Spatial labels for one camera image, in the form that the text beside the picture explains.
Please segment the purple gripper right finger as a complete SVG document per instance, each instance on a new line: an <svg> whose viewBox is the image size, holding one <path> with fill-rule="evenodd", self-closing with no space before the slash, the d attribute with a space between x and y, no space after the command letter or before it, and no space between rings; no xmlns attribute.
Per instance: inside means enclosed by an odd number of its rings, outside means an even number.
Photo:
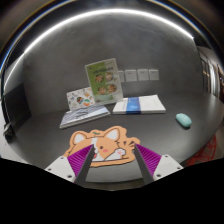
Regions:
<svg viewBox="0 0 224 224"><path fill-rule="evenodd" d="M159 155L139 144L135 145L134 155L145 185L182 169L182 166L170 155Z"/></svg>

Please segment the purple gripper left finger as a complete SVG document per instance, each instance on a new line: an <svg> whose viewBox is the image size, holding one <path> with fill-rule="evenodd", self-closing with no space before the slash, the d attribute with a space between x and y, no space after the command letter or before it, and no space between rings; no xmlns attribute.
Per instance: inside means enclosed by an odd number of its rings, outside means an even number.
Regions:
<svg viewBox="0 0 224 224"><path fill-rule="evenodd" d="M72 155L60 156L52 162L46 171L67 181L83 186L94 156L94 146L87 146Z"/></svg>

